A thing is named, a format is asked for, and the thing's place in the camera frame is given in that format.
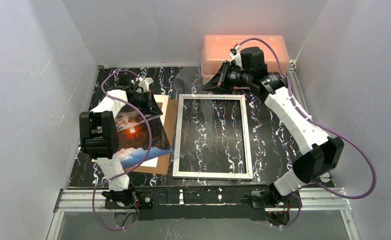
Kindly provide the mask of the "sunset landscape photo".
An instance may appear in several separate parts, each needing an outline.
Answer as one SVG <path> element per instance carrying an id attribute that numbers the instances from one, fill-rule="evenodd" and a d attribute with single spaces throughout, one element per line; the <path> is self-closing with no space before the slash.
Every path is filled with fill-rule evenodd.
<path id="1" fill-rule="evenodd" d="M 164 129 L 166 115 L 145 115 L 151 129 L 152 137 L 146 122 L 136 110 L 128 105 L 123 106 L 115 117 L 119 139 L 118 159 L 125 171 L 141 162 L 147 152 L 149 155 L 137 172 L 143 169 L 153 171 L 159 168 L 161 160 L 168 157 L 172 151 Z"/>

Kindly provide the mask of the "clear glass sheet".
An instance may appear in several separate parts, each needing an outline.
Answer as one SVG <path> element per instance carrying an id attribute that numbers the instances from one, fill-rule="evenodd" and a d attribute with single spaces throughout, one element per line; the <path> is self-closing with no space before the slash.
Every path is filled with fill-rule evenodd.
<path id="1" fill-rule="evenodd" d="M 203 78 L 199 68 L 183 68 L 178 73 L 175 73 L 170 80 L 170 93 L 168 94 L 171 100 L 176 101 L 176 123 L 173 138 L 172 159 L 177 161 L 180 157 L 186 155 L 182 139 L 185 135 L 191 132 L 187 130 L 186 115 L 189 112 L 194 113 L 193 105 L 188 101 L 197 99 L 197 95 L 203 93 L 202 85 Z"/>

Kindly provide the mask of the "white picture frame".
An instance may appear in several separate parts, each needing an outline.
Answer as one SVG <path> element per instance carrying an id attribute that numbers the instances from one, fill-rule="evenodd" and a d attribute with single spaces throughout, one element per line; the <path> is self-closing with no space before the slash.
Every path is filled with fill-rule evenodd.
<path id="1" fill-rule="evenodd" d="M 174 178 L 252 181 L 244 95 L 180 94 L 174 138 Z"/>

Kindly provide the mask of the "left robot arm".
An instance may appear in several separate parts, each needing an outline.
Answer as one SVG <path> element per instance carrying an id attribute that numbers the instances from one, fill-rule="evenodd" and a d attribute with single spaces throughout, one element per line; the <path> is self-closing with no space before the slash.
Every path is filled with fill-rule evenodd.
<path id="1" fill-rule="evenodd" d="M 128 173 L 143 162 L 171 152 L 163 126 L 165 103 L 157 103 L 153 79 L 129 77 L 106 87 L 102 101 L 79 115 L 80 148 L 104 174 L 111 191 L 129 188 Z"/>

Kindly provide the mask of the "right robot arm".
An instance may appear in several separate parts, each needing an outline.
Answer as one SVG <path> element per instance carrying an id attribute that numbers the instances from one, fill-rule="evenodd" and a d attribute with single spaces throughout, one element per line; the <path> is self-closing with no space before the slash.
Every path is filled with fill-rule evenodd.
<path id="1" fill-rule="evenodd" d="M 289 93 L 290 81 L 279 72 L 269 72 L 264 52 L 257 46 L 230 50 L 216 75 L 205 83 L 206 92 L 228 94 L 235 87 L 249 88 L 282 121 L 296 141 L 301 157 L 291 169 L 269 186 L 276 200 L 311 183 L 337 166 L 344 143 L 309 122 L 306 111 Z"/>

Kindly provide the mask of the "pink plastic storage box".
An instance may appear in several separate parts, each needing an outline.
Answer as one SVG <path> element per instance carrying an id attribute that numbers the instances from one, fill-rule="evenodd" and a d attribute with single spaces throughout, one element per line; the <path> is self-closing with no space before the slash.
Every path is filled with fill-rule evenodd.
<path id="1" fill-rule="evenodd" d="M 272 47 L 283 70 L 288 69 L 290 57 L 286 47 L 285 39 L 281 35 L 256 35 Z M 219 71 L 224 61 L 230 61 L 230 49 L 242 41 L 251 38 L 250 35 L 206 35 L 204 37 L 203 50 L 201 54 L 201 76 L 202 83 L 206 84 Z M 243 43 L 241 48 L 259 47 L 264 52 L 264 60 L 269 72 L 279 72 L 277 61 L 271 50 L 258 40 L 250 40 Z"/>

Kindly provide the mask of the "brown backing board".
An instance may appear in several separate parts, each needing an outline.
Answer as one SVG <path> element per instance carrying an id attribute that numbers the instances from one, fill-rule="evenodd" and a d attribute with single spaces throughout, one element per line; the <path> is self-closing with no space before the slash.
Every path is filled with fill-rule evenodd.
<path id="1" fill-rule="evenodd" d="M 161 108 L 163 114 L 165 115 L 164 120 L 164 130 L 166 132 L 167 139 L 170 143 L 172 142 L 173 133 L 174 133 L 174 125 L 175 125 L 175 118 L 177 113 L 177 107 L 176 107 L 176 101 L 170 100 L 168 96 L 166 95 L 155 95 L 154 96 L 155 101 L 157 102 L 158 106 Z M 91 111 L 94 113 L 102 113 L 104 111 L 111 111 L 114 115 L 114 122 L 115 117 L 118 114 L 118 112 L 121 110 L 121 108 L 125 106 L 122 102 L 114 101 L 112 99 L 109 99 L 108 97 L 105 97 L 97 106 L 91 108 Z M 148 123 L 148 120 L 145 121 L 146 128 L 148 129 L 149 137 L 152 137 L 151 133 L 151 127 Z M 149 151 L 146 153 L 146 155 L 143 157 L 140 163 L 138 163 L 139 167 L 142 163 L 145 162 L 145 160 L 148 158 Z M 155 168 L 153 171 L 148 171 L 146 168 L 140 171 L 136 171 L 138 173 L 151 173 L 156 175 L 165 175 L 168 171 L 168 166 L 170 162 L 172 150 L 170 152 L 169 156 L 165 156 L 160 161 L 159 168 Z M 109 159 L 106 157 L 93 157 L 93 162 L 97 163 L 97 165 L 101 168 L 103 172 L 106 172 L 106 176 L 112 177 L 114 175 L 117 175 L 121 173 L 122 171 L 125 171 L 122 167 L 122 164 L 120 163 L 118 151 L 114 155 L 113 159 Z"/>

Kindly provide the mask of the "aluminium rail base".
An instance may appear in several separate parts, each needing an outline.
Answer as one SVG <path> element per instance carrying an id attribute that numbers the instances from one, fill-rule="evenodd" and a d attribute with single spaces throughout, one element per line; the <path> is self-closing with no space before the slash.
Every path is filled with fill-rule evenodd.
<path id="1" fill-rule="evenodd" d="M 141 221 L 161 219 L 249 219 L 302 211 L 351 211 L 348 200 L 321 188 L 304 188 L 295 196 L 268 203 L 261 186 L 137 187 L 132 193 L 105 189 L 67 189 L 54 208 L 64 212 L 132 213 Z"/>

